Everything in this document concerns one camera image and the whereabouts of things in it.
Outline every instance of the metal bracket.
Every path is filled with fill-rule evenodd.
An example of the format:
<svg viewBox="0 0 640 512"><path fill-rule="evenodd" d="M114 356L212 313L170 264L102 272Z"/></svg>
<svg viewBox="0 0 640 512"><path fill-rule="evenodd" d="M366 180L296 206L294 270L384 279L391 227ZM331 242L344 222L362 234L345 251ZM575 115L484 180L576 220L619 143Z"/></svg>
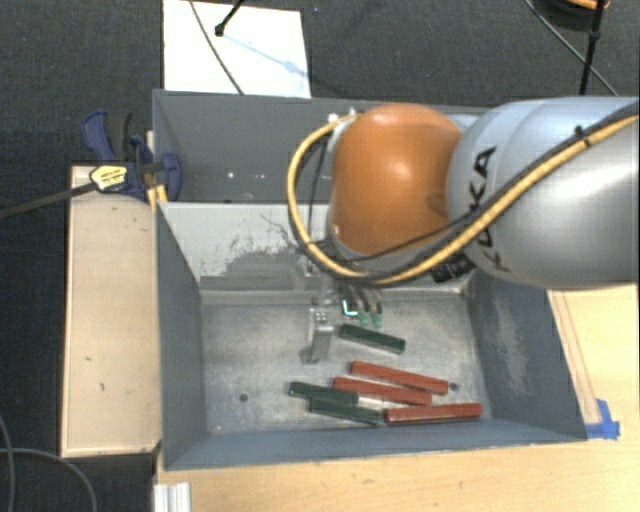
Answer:
<svg viewBox="0 0 640 512"><path fill-rule="evenodd" d="M325 308L309 308L309 334L307 336L310 347L301 352L304 364L316 364L329 356L331 337L335 327L329 322Z"/></svg>

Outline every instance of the yellow cable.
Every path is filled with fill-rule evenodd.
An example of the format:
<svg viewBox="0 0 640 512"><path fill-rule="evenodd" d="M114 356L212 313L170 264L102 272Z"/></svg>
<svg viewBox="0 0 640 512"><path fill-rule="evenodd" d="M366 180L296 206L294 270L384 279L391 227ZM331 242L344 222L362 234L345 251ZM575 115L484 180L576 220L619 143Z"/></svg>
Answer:
<svg viewBox="0 0 640 512"><path fill-rule="evenodd" d="M304 227L304 223L300 217L298 211L298 203L295 194L295 183L298 176L300 162L302 157L309 150L311 145L317 142L321 137L327 135L340 123L353 119L355 115L348 115L339 118L337 121L328 123L322 128L319 128L312 134L310 134L298 147L298 150L294 153L291 162L289 164L289 171L287 175L287 203L289 205L289 212L291 215L294 228L298 232L298 235L309 252L318 259L323 265L325 265L331 271L350 278L367 278L371 274L365 271L356 271L349 267L340 265L329 256L327 256L312 240L309 233ZM548 160L545 160L535 169L532 169L526 176L520 179L513 185L505 194L500 197L486 212L472 222L467 228L464 229L458 236L456 236L445 247L437 251L431 257L422 261L421 263L390 277L378 279L372 281L374 285L390 285L415 278L420 274L423 274L433 267L442 263L447 258L458 252L464 246L469 244L476 236L484 231L491 223L493 223L500 215L502 215L507 208L509 208L515 201L517 201L528 189L538 183L540 180L551 174L558 167L576 157L589 146L597 144L598 142L610 137L614 133L617 133L625 126L631 124L638 119L638 115L632 115L610 125L607 125L596 132L588 135L585 139L581 139L565 149L561 150L556 155L552 156Z"/></svg>

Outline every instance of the black cable on floor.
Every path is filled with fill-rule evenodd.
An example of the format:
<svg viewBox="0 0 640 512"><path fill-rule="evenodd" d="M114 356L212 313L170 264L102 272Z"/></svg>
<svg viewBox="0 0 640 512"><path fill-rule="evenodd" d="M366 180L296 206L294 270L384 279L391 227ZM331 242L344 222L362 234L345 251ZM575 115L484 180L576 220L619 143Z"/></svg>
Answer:
<svg viewBox="0 0 640 512"><path fill-rule="evenodd" d="M584 96L587 92L587 83L589 82L589 74L593 65L593 54L596 51L596 43L600 39L600 23L602 21L602 14L604 12L605 0L598 0L596 5L596 12L593 15L593 24L589 29L589 46L587 48L587 57L584 63L584 69L582 70L582 80L580 81L580 96Z"/></svg>
<svg viewBox="0 0 640 512"><path fill-rule="evenodd" d="M7 508L8 512L14 512L15 501L16 501L16 466L15 466L15 455L27 455L31 457L38 457L41 459L47 459L58 464L62 464L67 470L71 471L78 479L82 482L85 489L89 494L91 499L91 510L93 512L98 512L98 499L96 497L96 492L93 489L93 485L87 478L87 476L82 472L82 470L72 464L66 459L62 457L58 457L53 453L44 452L42 450L35 450L32 448L14 448L11 445L11 438L9 437L9 431L7 430L7 425L2 419L2 415L0 415L0 430L2 431L2 437L4 439L4 443L6 448L0 448L0 454L7 454L7 458L9 459L9 505Z"/></svg>
<svg viewBox="0 0 640 512"><path fill-rule="evenodd" d="M0 206L3 208L9 208L10 206L15 206L18 203L12 201L11 199L5 199L4 197L0 197Z"/></svg>
<svg viewBox="0 0 640 512"><path fill-rule="evenodd" d="M72 197L78 197L83 194L93 192L95 189L96 186L92 182L87 183L86 185L72 188L70 190L63 190L62 192L57 192L55 194L51 194L50 196L36 199L34 201L16 204L14 206L10 206L8 208L0 210L0 220L6 219L8 217L13 217L14 215L18 215L20 213L30 212L31 210L37 210L38 208L57 203L58 201L65 201L67 199L71 199Z"/></svg>

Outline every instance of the yellow label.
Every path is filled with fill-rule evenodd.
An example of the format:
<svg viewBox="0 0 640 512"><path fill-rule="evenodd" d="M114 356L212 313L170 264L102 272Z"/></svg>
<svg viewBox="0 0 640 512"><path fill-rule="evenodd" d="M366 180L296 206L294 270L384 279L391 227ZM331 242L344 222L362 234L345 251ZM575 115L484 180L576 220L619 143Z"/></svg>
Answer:
<svg viewBox="0 0 640 512"><path fill-rule="evenodd" d="M103 165L91 173L91 181L100 191L123 185L127 182L127 168L116 165Z"/></svg>

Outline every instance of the black tripod leg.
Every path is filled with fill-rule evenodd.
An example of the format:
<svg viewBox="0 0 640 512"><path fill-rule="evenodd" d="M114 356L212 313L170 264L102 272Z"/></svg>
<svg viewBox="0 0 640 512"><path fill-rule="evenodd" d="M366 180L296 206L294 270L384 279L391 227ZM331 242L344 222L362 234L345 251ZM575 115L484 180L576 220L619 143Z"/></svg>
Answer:
<svg viewBox="0 0 640 512"><path fill-rule="evenodd" d="M604 11L605 0L598 0L596 12L593 15L593 24L589 29L589 47L587 48L587 56L584 61L582 70L582 80L580 81L580 96L584 96L587 92L587 82L589 81L589 73L591 73L591 65L593 64L593 54L596 51L596 43L600 39L600 22L602 21L602 13Z"/></svg>
<svg viewBox="0 0 640 512"><path fill-rule="evenodd" d="M233 15L236 13L238 9L240 9L240 6L243 3L244 3L244 0L237 0L237 2L231 8L231 11L229 12L229 14L227 14L227 16L225 17L225 19L223 19L219 25L216 25L215 34L217 37L222 37L224 35L224 29L227 26L227 23L229 23L229 20L233 18Z"/></svg>

